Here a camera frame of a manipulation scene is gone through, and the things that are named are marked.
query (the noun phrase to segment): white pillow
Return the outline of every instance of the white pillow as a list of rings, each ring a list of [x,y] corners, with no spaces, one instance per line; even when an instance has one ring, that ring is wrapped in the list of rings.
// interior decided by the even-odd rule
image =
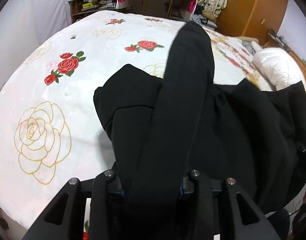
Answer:
[[[306,90],[306,82],[296,61],[283,49],[266,48],[257,52],[253,64],[276,90],[281,90],[300,81]]]

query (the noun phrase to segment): desk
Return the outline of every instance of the desk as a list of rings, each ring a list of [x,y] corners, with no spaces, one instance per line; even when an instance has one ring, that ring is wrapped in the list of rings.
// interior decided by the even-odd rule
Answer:
[[[117,0],[117,9],[132,7],[132,13],[166,19],[189,21],[195,11],[197,0]],[[179,17],[172,16],[177,8]]]

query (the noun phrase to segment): white bedspread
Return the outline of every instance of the white bedspread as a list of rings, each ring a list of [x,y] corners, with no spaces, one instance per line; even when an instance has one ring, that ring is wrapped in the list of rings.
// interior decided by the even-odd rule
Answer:
[[[0,207],[8,216],[29,228],[70,178],[91,179],[112,167],[94,90],[127,63],[162,77],[183,25],[101,11],[56,33],[25,60],[0,93]],[[270,90],[238,39],[206,32],[215,83],[247,77]]]

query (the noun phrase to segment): floral bedspread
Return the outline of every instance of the floral bedspread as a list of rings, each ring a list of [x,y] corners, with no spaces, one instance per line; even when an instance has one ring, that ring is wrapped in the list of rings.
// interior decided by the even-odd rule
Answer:
[[[91,179],[112,167],[94,90],[127,63],[163,77],[183,25],[101,11],[56,33],[23,62],[0,93],[0,207],[8,216],[29,228],[70,178]],[[246,77],[270,90],[238,39],[206,32],[215,83]]]

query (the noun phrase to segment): wooden cabinet door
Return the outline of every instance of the wooden cabinet door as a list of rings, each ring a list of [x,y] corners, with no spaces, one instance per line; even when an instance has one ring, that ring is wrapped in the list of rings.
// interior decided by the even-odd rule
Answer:
[[[243,32],[243,36],[259,39],[261,45],[267,42],[267,29],[279,30],[285,15],[288,0],[257,0]]]
[[[227,0],[227,7],[221,11],[216,31],[227,36],[241,36],[249,22],[255,0]]]

